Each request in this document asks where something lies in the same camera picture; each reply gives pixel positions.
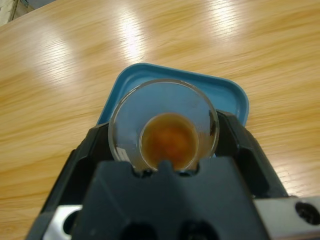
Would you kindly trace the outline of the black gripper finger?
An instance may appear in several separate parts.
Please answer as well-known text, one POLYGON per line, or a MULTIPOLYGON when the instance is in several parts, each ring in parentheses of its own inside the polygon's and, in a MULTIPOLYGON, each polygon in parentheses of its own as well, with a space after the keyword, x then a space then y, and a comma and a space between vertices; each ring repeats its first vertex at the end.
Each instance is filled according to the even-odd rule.
POLYGON ((233 157, 255 198, 287 198, 289 195, 258 141, 230 112, 217 111, 219 139, 215 155, 233 157))
POLYGON ((26 239, 41 240, 59 206, 80 205, 95 170, 101 161, 113 161, 109 141, 109 124, 89 129, 84 140, 72 150, 54 183, 42 209, 33 222, 26 239))

